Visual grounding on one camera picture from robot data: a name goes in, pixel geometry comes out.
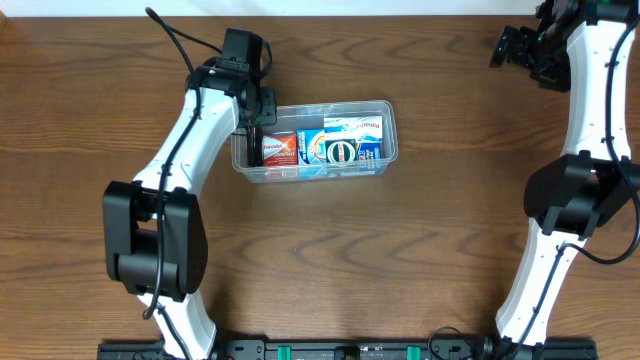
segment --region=wooden table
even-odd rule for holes
[[[221,44],[255,31],[280,105],[385,99],[400,156],[380,177],[252,185],[218,156],[201,197],[201,287],[225,334],[272,339],[488,334],[522,257],[524,186],[557,158],[569,95],[489,69],[503,26],[531,17],[170,18]],[[192,59],[211,56],[186,44]],[[640,156],[640,46],[627,125]],[[146,18],[9,19],[0,35],[0,357],[90,359],[107,339],[155,339],[105,272],[101,197],[147,164],[182,108],[186,69]],[[630,207],[589,241],[633,236]],[[591,336],[604,359],[640,352],[640,256],[578,258],[549,335]]]

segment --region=plastic bin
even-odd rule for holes
[[[278,107],[278,122],[264,127],[265,135],[298,129],[324,128],[325,117],[382,116],[382,156],[379,160],[273,167],[247,166],[247,146],[243,136],[231,137],[233,168],[252,183],[306,181],[339,177],[379,175],[398,158],[398,139],[393,108],[387,101],[313,104]]]

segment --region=green connector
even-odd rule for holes
[[[291,360],[291,348],[288,346],[278,347],[278,360]]]
[[[417,346],[407,347],[407,360],[420,360],[420,348]]]

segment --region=white robotic arm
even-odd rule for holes
[[[559,18],[557,5],[554,6],[554,11],[555,19],[557,20]],[[584,20],[575,27],[566,40],[566,52],[569,56],[571,68],[571,109],[569,129],[561,154],[564,159],[568,159],[566,155],[569,155],[578,157],[578,161],[602,161],[605,163],[612,160],[605,141],[605,91],[612,51],[626,29],[627,24],[621,21],[599,21],[597,24],[589,24],[587,20]],[[633,40],[634,33],[632,32],[620,49],[618,63],[614,65],[616,68],[612,92],[611,124],[613,148],[618,157],[628,160],[631,158],[631,151],[627,142],[624,120],[625,89],[627,63]],[[579,166],[575,168],[582,172],[584,182],[580,183],[578,187],[581,188],[580,191],[585,191],[585,186],[591,186],[588,178],[596,175],[596,168],[594,167],[590,170]],[[569,169],[569,166],[563,168],[564,173],[562,175],[566,179],[570,179],[572,176]],[[531,191],[542,195],[545,192],[553,192],[555,189],[564,190],[562,186],[554,188],[553,181],[557,180],[557,176],[554,177],[554,175],[557,175],[557,172],[555,174],[553,171],[543,173],[543,170],[534,181],[530,180],[527,188],[528,193]],[[528,201],[533,202],[527,198],[528,195],[525,196],[525,208]],[[553,203],[553,201],[557,202],[557,200],[552,200],[547,204],[550,206],[546,207],[544,212],[529,211],[533,213],[530,216],[534,214],[535,216],[529,220],[529,238],[525,255],[520,263],[515,282],[507,300],[496,315],[496,324],[502,339],[514,344],[521,343],[531,347],[540,347],[545,343],[546,327],[551,309],[569,266],[577,254],[575,248],[566,248],[564,254],[561,255],[562,258],[555,272],[552,273],[558,249],[561,247],[564,249],[566,244],[573,244],[573,246],[579,248],[584,247],[588,236],[593,232],[593,228],[604,223],[601,218],[602,214],[598,213],[599,208],[595,208],[602,199],[595,197],[580,198],[580,196],[582,195],[576,195],[577,200],[571,200],[574,201],[574,204],[569,202],[564,209]],[[554,225],[554,223],[550,223],[547,229],[543,230],[541,228],[540,224],[545,223],[547,220],[545,217],[549,217],[550,214],[553,216],[555,213],[555,216],[558,216],[558,213],[570,207],[574,209],[568,210],[567,213],[584,211],[583,209],[575,210],[579,208],[575,203],[581,201],[581,199],[588,203],[588,205],[582,206],[583,208],[588,208],[587,211],[592,209],[591,206],[593,205],[595,215],[591,214],[588,220],[577,221],[579,225],[572,226],[575,224],[571,224],[571,221],[575,219],[571,219],[571,214],[565,214],[563,219],[557,220],[558,222],[563,222],[562,226],[564,228]],[[547,281],[550,281],[550,283],[546,295],[542,297],[544,302],[540,308],[537,308]]]
[[[142,182],[142,187],[157,189],[161,166],[193,115],[196,106],[195,91],[187,91],[184,108],[169,137],[149,165],[134,178],[134,181]],[[200,88],[199,91],[202,96],[200,118],[174,158],[171,174],[167,178],[166,191],[183,188],[188,193],[199,196],[220,147],[238,127],[239,111],[236,98],[225,95],[221,90]],[[151,304],[150,293],[138,297],[147,306]],[[174,302],[170,297],[160,296],[158,304],[168,315],[165,318],[158,310],[154,312],[165,339],[165,352],[181,358],[184,357],[184,348],[191,359],[207,358],[214,344],[216,326],[207,316],[200,290],[187,294],[182,302]],[[175,335],[171,333],[167,321],[172,322]]]
[[[202,96],[200,117],[174,157],[165,191],[183,188],[199,196],[220,147],[238,127],[240,117],[235,97],[225,95],[222,90],[200,88],[199,91]],[[142,187],[158,189],[162,165],[193,115],[195,92],[187,91],[184,108],[169,137],[149,165],[134,178]]]

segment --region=wire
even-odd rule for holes
[[[264,69],[260,71],[260,75],[258,76],[260,80],[264,79],[265,76],[269,75],[269,72],[271,72],[271,65],[273,64],[273,55],[271,54],[271,45],[269,45],[269,42],[264,40],[262,41],[262,44],[264,45],[264,48],[267,50],[267,56],[269,57],[269,62],[267,63],[267,65],[264,66]]]
[[[453,326],[443,326],[443,327],[441,327],[440,329],[436,330],[436,332],[434,332],[434,333],[431,335],[431,337],[429,337],[429,341],[427,342],[427,349],[429,350],[429,352],[431,353],[431,355],[433,355],[433,357],[434,357],[434,358],[436,358],[437,360],[445,360],[445,359],[443,359],[440,355],[438,355],[438,354],[433,350],[433,346],[432,346],[432,344],[433,344],[433,339],[434,339],[436,336],[438,336],[438,334],[439,334],[439,333],[441,333],[441,332],[443,332],[443,331],[445,331],[445,330],[455,331],[455,332],[457,332],[457,333],[458,333],[458,335],[462,335],[462,333],[460,332],[460,330],[458,330],[458,329],[454,328]],[[466,339],[463,339],[463,341],[464,341],[467,345],[469,345],[469,347],[471,348],[471,351],[473,351],[473,348],[474,348],[473,344],[471,344],[471,343],[470,343],[468,340],[466,340]],[[471,359],[472,357],[473,357],[473,355],[472,355],[472,356],[469,356],[469,357],[466,357],[466,358],[463,358],[462,360]]]
[[[531,332],[531,329],[535,324],[536,318],[538,317],[538,313],[540,312],[540,308],[542,307],[542,304],[547,296],[549,287],[551,286],[551,281],[553,280],[553,276],[555,275],[555,272],[558,268],[558,264],[560,263],[560,259],[564,255],[564,250],[566,248],[575,249],[580,254],[586,256],[589,260],[592,260],[598,264],[615,265],[628,259],[636,251],[636,249],[638,248],[638,245],[640,244],[640,199],[638,199],[638,190],[633,185],[633,182],[629,178],[629,175],[627,174],[627,172],[624,170],[622,163],[620,162],[620,159],[616,154],[616,151],[613,147],[613,136],[611,135],[611,128],[612,128],[611,118],[613,117],[613,114],[612,114],[613,73],[615,71],[616,66],[618,65],[618,53],[620,52],[620,49],[622,48],[629,34],[638,26],[639,22],[640,22],[640,15],[636,17],[636,19],[622,33],[622,35],[620,36],[620,39],[618,39],[618,42],[616,43],[615,48],[613,49],[613,52],[611,53],[611,61],[609,61],[609,63],[606,65],[608,66],[608,72],[607,72],[607,84],[606,84],[606,93],[605,93],[605,141],[607,144],[607,149],[609,150],[609,155],[611,156],[611,160],[613,161],[616,169],[618,170],[618,173],[624,180],[624,183],[630,192],[631,199],[633,201],[633,206],[635,208],[636,232],[635,232],[633,241],[631,242],[631,245],[629,245],[627,250],[622,255],[613,259],[602,259],[600,257],[593,255],[589,251],[572,243],[562,244],[558,248],[558,253],[556,254],[556,260],[554,261],[553,266],[551,267],[551,271],[549,272],[549,276],[547,277],[547,281],[542,290],[542,294],[540,295],[540,300],[538,301],[538,305],[535,308],[533,308],[533,315],[531,316],[531,320],[529,320],[529,324],[527,324],[527,327],[524,333],[522,334],[522,337],[520,338],[518,345],[515,348],[512,348],[511,350],[506,350],[503,354],[497,357],[498,359],[504,359],[509,356],[514,356],[522,348],[524,341],[529,336],[529,333]]]
[[[219,47],[217,47],[217,46],[215,46],[215,45],[212,45],[212,44],[209,44],[208,42],[206,42],[206,41],[202,41],[202,40],[200,40],[200,39],[198,39],[198,38],[194,38],[193,36],[191,36],[191,35],[189,35],[189,34],[185,34],[185,33],[183,33],[182,31],[180,31],[180,30],[178,30],[178,29],[176,29],[176,28],[174,28],[174,27],[171,27],[171,26],[169,26],[169,25],[166,25],[166,24],[164,23],[164,21],[162,21],[162,19],[160,19],[160,16],[158,16],[158,14],[156,14],[156,12],[155,12],[155,11],[153,11],[153,9],[151,9],[151,8],[146,8],[146,9],[145,9],[145,11],[147,12],[147,15],[149,15],[153,21],[157,22],[157,23],[158,23],[158,24],[160,24],[162,27],[165,27],[165,26],[166,26],[169,30],[171,30],[171,32],[175,33],[176,35],[178,35],[178,36],[182,36],[183,38],[185,38],[185,39],[187,39],[187,40],[191,40],[191,41],[193,41],[194,43],[197,43],[197,44],[200,44],[200,45],[204,45],[204,46],[206,46],[206,47],[208,47],[208,48],[211,48],[211,49],[213,49],[214,51],[216,51],[218,54],[222,54],[222,50],[220,50],[220,48],[219,48]]]
[[[176,39],[176,37],[173,35],[171,30],[169,29],[169,27],[164,23],[164,21],[162,21],[162,19],[158,16],[158,14],[156,14],[155,11],[153,11],[151,8],[146,8],[145,11],[149,15],[149,17],[151,17],[155,22],[159,23],[162,26],[162,28],[169,35],[171,40],[173,40],[173,43],[178,48],[178,51],[182,55],[184,62],[187,64],[187,67],[189,68],[189,72],[193,74],[193,66],[191,65],[191,61],[189,60],[189,57],[187,56],[184,49],[180,45],[180,42],[178,42],[178,39]],[[157,215],[157,224],[158,224],[158,264],[156,267],[156,284],[155,284],[155,288],[153,289],[153,296],[151,298],[151,303],[142,313],[142,318],[146,320],[150,319],[151,316],[153,316],[153,312],[156,309],[156,306],[158,305],[158,298],[160,297],[160,289],[162,287],[162,274],[164,273],[164,188],[166,186],[167,176],[169,175],[169,170],[171,168],[171,163],[173,161],[173,158],[175,157],[176,153],[180,149],[180,146],[182,145],[184,140],[187,138],[187,135],[189,135],[189,132],[191,131],[191,128],[193,128],[193,126],[195,125],[196,120],[200,116],[200,107],[202,104],[200,89],[195,89],[195,93],[196,93],[196,107],[193,110],[193,116],[191,117],[191,120],[189,121],[184,131],[178,138],[178,141],[176,141],[175,145],[171,149],[171,152],[169,152],[169,155],[167,156],[165,163],[162,165],[162,171],[160,173],[160,184],[158,185],[158,195],[156,199],[156,215]]]
[[[189,356],[189,352],[187,351],[187,345],[184,343],[184,340],[182,340],[182,338],[176,332],[176,328],[173,326],[173,322],[171,321],[169,314],[167,314],[167,310],[165,310],[164,306],[160,305],[158,306],[158,312],[160,313],[160,315],[162,315],[164,322],[167,324],[167,328],[169,328],[169,333],[171,333],[171,336],[173,336],[173,338],[178,343],[180,350],[182,350],[182,354],[184,355],[184,358],[187,360],[191,360],[191,356]]]

